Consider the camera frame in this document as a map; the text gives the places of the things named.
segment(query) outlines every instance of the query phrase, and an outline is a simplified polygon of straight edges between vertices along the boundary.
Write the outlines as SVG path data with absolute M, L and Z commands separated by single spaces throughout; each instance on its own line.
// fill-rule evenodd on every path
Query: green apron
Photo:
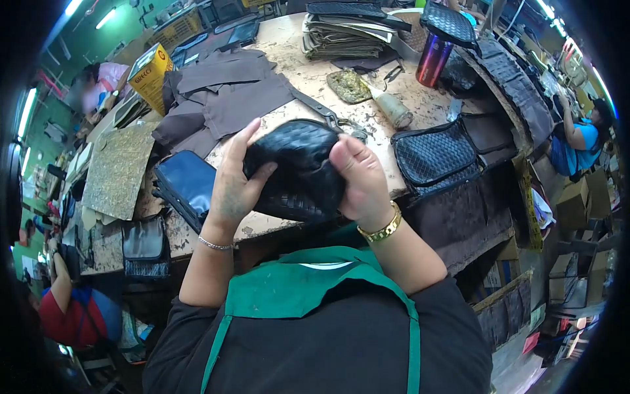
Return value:
M 205 393 L 232 318 L 304 317 L 321 304 L 326 292 L 345 279 L 362 279 L 386 287 L 404 303 L 409 314 L 407 394 L 417 394 L 420 389 L 420 326 L 415 304 L 383 274 L 371 251 L 346 246 L 299 250 L 230 280 L 225 315 L 203 372 L 201 394 Z

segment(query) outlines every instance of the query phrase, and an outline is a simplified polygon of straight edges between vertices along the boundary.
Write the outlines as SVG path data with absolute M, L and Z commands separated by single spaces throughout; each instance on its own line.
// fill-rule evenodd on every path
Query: cork board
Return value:
M 135 202 L 159 122 L 110 130 L 96 140 L 83 192 L 84 206 L 123 220 L 134 216 Z

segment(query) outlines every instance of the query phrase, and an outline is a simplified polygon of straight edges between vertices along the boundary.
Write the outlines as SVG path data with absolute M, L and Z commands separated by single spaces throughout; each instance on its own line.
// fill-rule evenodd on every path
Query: gold bracelet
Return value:
M 394 213 L 394 219 L 392 219 L 391 222 L 389 222 L 389 224 L 385 227 L 383 227 L 382 229 L 378 230 L 375 233 L 368 233 L 366 230 L 362 229 L 361 227 L 357 226 L 357 230 L 358 232 L 365 237 L 365 239 L 369 242 L 376 242 L 376 241 L 380 241 L 383 240 L 385 238 L 387 238 L 388 236 L 392 235 L 394 233 L 394 231 L 396 231 L 396 229 L 398 228 L 398 226 L 400 225 L 400 220 L 403 218 L 403 213 L 400 211 L 400 208 L 398 207 L 398 204 L 390 201 L 390 204 L 392 204 L 394 210 L 396 211 L 396 213 Z

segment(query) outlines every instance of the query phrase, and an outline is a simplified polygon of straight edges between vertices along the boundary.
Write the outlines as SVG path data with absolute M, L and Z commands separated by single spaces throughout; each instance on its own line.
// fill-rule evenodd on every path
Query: black shirt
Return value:
M 446 278 L 410 297 L 420 319 L 420 393 L 482 393 L 492 358 Z M 198 393 L 224 310 L 173 300 L 144 370 L 145 393 Z M 391 291 L 345 281 L 303 318 L 234 318 L 207 393 L 406 393 L 409 316 Z

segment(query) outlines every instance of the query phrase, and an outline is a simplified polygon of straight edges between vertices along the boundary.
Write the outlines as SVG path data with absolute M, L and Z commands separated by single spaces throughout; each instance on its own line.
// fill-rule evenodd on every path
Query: yellow box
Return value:
M 127 83 L 162 116 L 166 115 L 162 100 L 164 73 L 172 70 L 173 61 L 157 43 L 135 61 L 127 78 Z

